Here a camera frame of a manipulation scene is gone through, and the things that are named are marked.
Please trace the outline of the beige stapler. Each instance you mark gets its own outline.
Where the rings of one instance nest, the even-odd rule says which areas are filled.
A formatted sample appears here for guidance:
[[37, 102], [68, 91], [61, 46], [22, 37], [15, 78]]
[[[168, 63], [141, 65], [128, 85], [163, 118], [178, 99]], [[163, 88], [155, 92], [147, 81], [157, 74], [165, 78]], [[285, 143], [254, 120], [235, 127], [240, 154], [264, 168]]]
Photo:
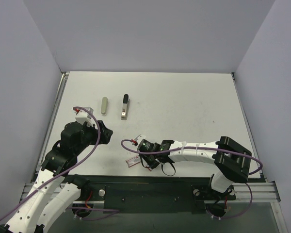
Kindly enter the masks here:
[[108, 111], [108, 98], [107, 97], [103, 97], [102, 101], [101, 101], [101, 109], [100, 112], [103, 116], [105, 116], [107, 114]]

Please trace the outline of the grey black stapler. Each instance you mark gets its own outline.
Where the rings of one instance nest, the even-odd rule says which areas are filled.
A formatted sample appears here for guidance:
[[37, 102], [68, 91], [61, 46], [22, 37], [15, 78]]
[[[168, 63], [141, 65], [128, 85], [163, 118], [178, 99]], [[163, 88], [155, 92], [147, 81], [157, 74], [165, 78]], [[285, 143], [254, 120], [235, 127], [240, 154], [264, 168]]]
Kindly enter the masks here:
[[122, 120], [127, 120], [128, 118], [129, 104], [130, 104], [129, 95], [125, 94], [123, 96], [123, 105], [122, 105], [122, 113], [121, 113]]

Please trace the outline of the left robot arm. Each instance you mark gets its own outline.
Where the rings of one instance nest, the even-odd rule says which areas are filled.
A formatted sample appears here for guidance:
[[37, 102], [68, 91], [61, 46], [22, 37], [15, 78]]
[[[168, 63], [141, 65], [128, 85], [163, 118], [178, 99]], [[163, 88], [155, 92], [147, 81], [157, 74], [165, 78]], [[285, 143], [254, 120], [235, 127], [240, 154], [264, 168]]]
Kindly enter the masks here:
[[46, 155], [27, 197], [13, 210], [14, 215], [0, 225], [0, 233], [45, 233], [47, 227], [77, 198], [89, 197], [89, 181], [76, 176], [52, 199], [56, 188], [79, 163], [77, 157], [89, 146], [107, 145], [113, 131], [103, 121], [77, 120], [65, 125], [61, 138]]

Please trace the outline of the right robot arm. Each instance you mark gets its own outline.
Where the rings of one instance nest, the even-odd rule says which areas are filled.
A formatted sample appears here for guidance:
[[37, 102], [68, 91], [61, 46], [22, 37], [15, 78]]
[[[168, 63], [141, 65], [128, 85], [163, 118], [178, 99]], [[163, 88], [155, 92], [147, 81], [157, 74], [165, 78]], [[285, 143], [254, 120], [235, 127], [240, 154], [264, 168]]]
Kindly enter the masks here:
[[139, 156], [146, 162], [146, 168], [175, 163], [205, 163], [214, 165], [218, 171], [212, 175], [207, 186], [208, 195], [217, 199], [234, 183], [246, 183], [250, 174], [252, 153], [233, 139], [222, 136], [209, 143], [187, 143], [176, 140], [163, 140], [152, 143], [142, 135], [135, 138]]

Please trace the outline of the red staple box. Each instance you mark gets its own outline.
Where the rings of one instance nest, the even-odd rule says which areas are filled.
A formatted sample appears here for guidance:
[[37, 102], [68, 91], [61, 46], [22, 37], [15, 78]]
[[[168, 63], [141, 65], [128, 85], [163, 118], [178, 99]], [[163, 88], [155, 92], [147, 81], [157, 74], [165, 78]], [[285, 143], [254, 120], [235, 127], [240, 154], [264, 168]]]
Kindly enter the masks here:
[[134, 156], [126, 160], [126, 164], [128, 167], [135, 166], [141, 162], [141, 159], [139, 156]]

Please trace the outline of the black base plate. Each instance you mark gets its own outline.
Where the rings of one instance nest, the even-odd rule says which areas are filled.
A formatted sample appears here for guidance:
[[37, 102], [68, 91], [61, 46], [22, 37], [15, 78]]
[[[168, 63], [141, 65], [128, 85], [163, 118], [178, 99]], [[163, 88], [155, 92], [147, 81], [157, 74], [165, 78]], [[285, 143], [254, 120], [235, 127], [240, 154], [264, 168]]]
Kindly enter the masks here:
[[122, 214], [204, 213], [213, 203], [224, 207], [235, 200], [233, 186], [226, 192], [211, 190], [210, 178], [85, 176], [89, 182], [73, 204], [116, 209]]

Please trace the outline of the aluminium frame rail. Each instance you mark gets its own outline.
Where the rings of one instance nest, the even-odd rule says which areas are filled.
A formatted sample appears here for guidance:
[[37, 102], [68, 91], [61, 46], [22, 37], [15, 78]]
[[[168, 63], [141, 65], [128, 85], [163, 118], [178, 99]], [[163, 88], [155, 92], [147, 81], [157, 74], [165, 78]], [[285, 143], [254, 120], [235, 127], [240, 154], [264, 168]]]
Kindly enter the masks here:
[[39, 155], [39, 159], [38, 159], [38, 162], [37, 162], [37, 166], [36, 166], [36, 169], [35, 169], [35, 174], [39, 171], [39, 169], [40, 169], [40, 167], [42, 165], [42, 162], [44, 160], [44, 157], [45, 157], [45, 155], [47, 153], [46, 151], [47, 151], [47, 146], [48, 146], [49, 139], [50, 139], [50, 134], [52, 132], [52, 128], [53, 128], [53, 125], [54, 125], [54, 122], [55, 122], [55, 119], [56, 119], [56, 115], [57, 115], [57, 112], [58, 112], [58, 109], [59, 109], [59, 106], [60, 106], [60, 102], [61, 102], [64, 90], [65, 90], [65, 86], [66, 86], [66, 82], [67, 82], [68, 76], [69, 76], [69, 72], [63, 72], [62, 73], [62, 77], [61, 77], [61, 80], [60, 80], [60, 83], [59, 83], [59, 87], [58, 87], [58, 90], [57, 90], [57, 94], [56, 94], [54, 107], [53, 107], [53, 110], [52, 110], [52, 113], [51, 113], [51, 117], [50, 117], [50, 120], [49, 120], [49, 123], [48, 123], [46, 136], [44, 138], [43, 145], [42, 145], [42, 148], [41, 148], [41, 152], [40, 152], [40, 155]]

